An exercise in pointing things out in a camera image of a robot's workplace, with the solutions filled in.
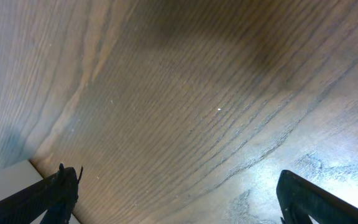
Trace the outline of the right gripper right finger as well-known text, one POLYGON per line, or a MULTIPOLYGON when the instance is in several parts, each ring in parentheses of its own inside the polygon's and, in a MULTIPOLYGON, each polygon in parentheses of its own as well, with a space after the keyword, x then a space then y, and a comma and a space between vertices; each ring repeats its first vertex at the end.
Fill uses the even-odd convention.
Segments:
POLYGON ((358 223, 358 208, 289 170, 281 171, 276 194, 284 224, 358 223))

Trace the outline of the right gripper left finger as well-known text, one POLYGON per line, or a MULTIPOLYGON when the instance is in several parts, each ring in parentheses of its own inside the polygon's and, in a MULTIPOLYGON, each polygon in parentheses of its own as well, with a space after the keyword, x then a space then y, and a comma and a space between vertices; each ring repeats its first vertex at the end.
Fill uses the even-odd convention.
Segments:
POLYGON ((28 224, 40 215, 41 224, 68 224, 82 174, 60 164, 56 173, 0 200, 0 224, 28 224))

